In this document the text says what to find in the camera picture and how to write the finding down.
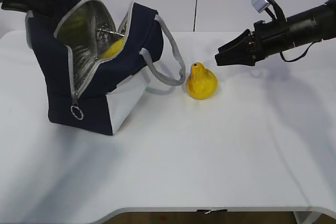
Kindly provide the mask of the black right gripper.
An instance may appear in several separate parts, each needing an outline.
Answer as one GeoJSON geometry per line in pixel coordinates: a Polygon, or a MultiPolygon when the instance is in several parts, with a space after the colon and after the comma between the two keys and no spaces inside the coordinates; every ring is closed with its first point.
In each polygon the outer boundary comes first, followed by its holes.
{"type": "Polygon", "coordinates": [[[246,29],[232,41],[218,48],[215,60],[218,66],[244,65],[254,66],[256,60],[264,60],[270,55],[280,53],[286,60],[283,51],[294,48],[290,39],[290,22],[254,23],[254,31],[246,29]]]}

